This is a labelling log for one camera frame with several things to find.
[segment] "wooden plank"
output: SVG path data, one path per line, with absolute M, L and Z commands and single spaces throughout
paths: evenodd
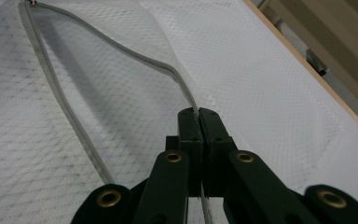
M 276 29 L 276 27 L 264 16 L 264 14 L 250 1 L 243 0 L 243 3 L 250 8 L 254 14 L 270 29 L 270 31 L 290 50 L 290 52 L 301 62 L 301 64 L 312 74 L 312 76 L 324 87 L 324 89 L 353 117 L 358 124 L 358 116 L 345 104 L 333 89 L 315 72 L 309 63 L 298 53 L 289 41 Z

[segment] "metal grommet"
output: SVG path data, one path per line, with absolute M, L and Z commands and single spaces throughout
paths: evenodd
M 169 153 L 165 155 L 165 159 L 169 162 L 178 162 L 182 159 L 182 156 L 176 153 Z
M 242 162 L 252 162 L 255 160 L 255 158 L 252 155 L 245 152 L 238 153 L 237 159 Z
M 347 206 L 347 201 L 345 201 L 345 199 L 343 199 L 341 196 L 329 190 L 325 190 L 325 189 L 319 190 L 318 198 L 322 202 L 335 208 L 344 208 Z
M 115 206 L 121 199 L 121 194 L 115 189 L 107 189 L 98 195 L 97 204 L 100 207 Z

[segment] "black metal arm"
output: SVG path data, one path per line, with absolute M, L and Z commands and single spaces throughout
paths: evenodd
M 325 185 L 304 196 L 288 189 L 253 152 L 238 150 L 212 110 L 178 114 L 178 135 L 167 136 L 148 179 L 129 190 L 105 185 L 83 202 L 72 221 L 183 224 L 187 198 L 224 198 L 229 223 L 358 223 L 358 202 Z

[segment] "textured white cloth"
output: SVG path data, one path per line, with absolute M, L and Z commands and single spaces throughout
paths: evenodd
M 241 1 L 40 2 L 180 74 L 65 15 L 32 8 L 62 92 L 115 183 L 131 188 L 148 176 L 191 94 L 290 189 L 324 183 L 358 200 L 358 125 Z M 0 4 L 0 223 L 68 223 L 102 184 L 52 94 L 17 3 Z M 209 210 L 213 223 L 226 222 L 220 200 Z M 203 222 L 200 201 L 191 200 L 188 223 Z

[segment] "white fabric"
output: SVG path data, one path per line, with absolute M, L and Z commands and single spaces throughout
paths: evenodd
M 218 112 L 238 147 L 257 153 L 290 189 L 302 193 L 324 183 L 358 200 L 358 125 L 241 1 L 42 2 L 174 66 L 197 105 Z M 13 6 L 0 7 L 0 161 L 13 161 L 0 163 L 0 223 L 34 218 L 67 223 L 102 183 L 54 100 Z M 173 74 L 139 62 L 63 15 L 33 8 L 33 16 L 62 90 L 115 182 L 139 183 L 163 150 L 165 136 L 176 134 L 177 112 L 189 107 Z M 5 47 L 7 41 L 15 47 Z M 3 122 L 5 116 L 13 123 Z M 26 159 L 32 153 L 42 166 L 49 164 L 48 155 L 57 159 L 51 162 L 61 161 L 46 173 Z M 73 167 L 72 158 L 79 158 Z M 12 177 L 17 187 L 11 189 L 25 190 L 28 182 L 7 170 L 45 182 L 37 178 L 22 197 L 12 197 L 2 183 Z M 65 188 L 58 186 L 66 182 L 55 177 L 60 174 L 69 176 L 64 180 L 78 194 L 62 197 Z M 54 190 L 42 190 L 42 184 Z M 47 210 L 33 201 L 39 191 L 51 195 Z M 65 200 L 76 202 L 68 210 L 54 205 Z M 24 207 L 2 212 L 17 203 Z M 21 212 L 27 209 L 39 212 Z M 213 223 L 226 222 L 221 201 L 211 200 L 210 212 Z M 189 223 L 203 223 L 200 201 L 190 205 L 189 214 Z

